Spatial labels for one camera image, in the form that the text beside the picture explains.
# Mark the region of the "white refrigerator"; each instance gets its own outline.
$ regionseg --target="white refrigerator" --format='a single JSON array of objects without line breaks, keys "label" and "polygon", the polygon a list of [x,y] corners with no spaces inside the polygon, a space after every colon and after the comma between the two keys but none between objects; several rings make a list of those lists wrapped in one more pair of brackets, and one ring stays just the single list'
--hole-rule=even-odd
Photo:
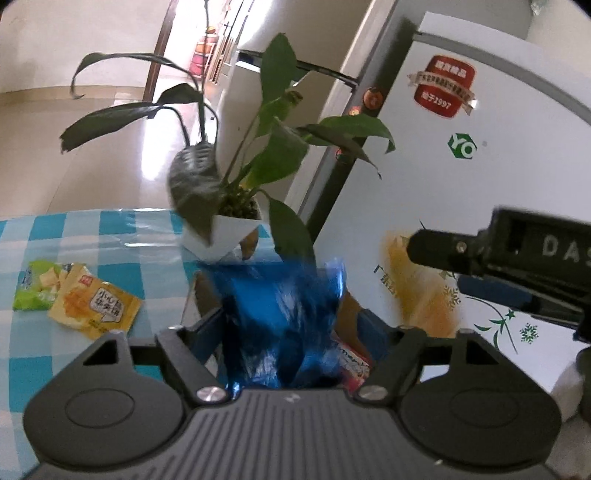
[{"label": "white refrigerator", "polygon": [[[387,232],[424,225],[475,235],[499,205],[591,223],[591,80],[535,45],[427,13],[379,118],[396,150],[385,154],[378,138],[364,149],[382,179],[357,161],[314,246],[319,263],[344,259],[350,292],[391,326],[400,320],[384,282]],[[445,281],[461,326],[491,343],[496,334],[502,353],[547,390],[585,347],[572,330]]]}]

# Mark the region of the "wooden door frame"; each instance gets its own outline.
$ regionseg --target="wooden door frame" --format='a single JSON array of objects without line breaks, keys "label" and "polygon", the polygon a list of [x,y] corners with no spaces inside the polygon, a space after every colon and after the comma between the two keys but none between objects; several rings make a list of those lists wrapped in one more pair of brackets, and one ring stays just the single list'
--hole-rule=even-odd
[{"label": "wooden door frame", "polygon": [[[173,29],[174,17],[177,14],[178,0],[170,0],[168,4],[168,10],[164,16],[162,27],[160,28],[160,34],[154,47],[154,55],[164,55],[168,39],[170,38],[170,32]],[[151,102],[154,98],[154,92],[156,91],[156,82],[158,81],[158,75],[160,74],[160,64],[152,62],[150,69],[148,70],[148,78],[146,79],[146,86],[144,88],[144,97],[142,101]]]}]

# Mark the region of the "soil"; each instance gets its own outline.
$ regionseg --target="soil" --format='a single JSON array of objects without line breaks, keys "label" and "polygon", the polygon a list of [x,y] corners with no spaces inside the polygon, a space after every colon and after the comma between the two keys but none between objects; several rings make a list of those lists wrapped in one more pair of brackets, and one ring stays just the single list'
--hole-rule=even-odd
[{"label": "soil", "polygon": [[218,213],[227,217],[258,220],[259,211],[256,202],[254,198],[249,199],[247,195],[246,190],[240,189],[234,195],[224,197]]}]

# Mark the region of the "green hexagon logo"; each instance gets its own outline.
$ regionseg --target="green hexagon logo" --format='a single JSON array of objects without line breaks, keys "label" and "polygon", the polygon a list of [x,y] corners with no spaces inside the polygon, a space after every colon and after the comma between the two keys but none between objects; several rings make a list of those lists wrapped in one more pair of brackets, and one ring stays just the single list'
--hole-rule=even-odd
[{"label": "green hexagon logo", "polygon": [[470,160],[478,150],[474,140],[468,134],[453,134],[447,142],[447,146],[454,157],[464,160]]}]

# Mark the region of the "yellow bag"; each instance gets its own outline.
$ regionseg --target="yellow bag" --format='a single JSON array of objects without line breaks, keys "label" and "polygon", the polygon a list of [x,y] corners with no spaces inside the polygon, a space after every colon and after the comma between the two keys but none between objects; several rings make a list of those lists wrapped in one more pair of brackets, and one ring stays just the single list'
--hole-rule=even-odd
[{"label": "yellow bag", "polygon": [[129,332],[141,302],[74,264],[48,315],[95,340],[112,329]]},{"label": "yellow bag", "polygon": [[432,268],[412,263],[403,237],[389,234],[384,244],[403,325],[419,327],[434,337],[453,338],[459,321],[446,282]]}]

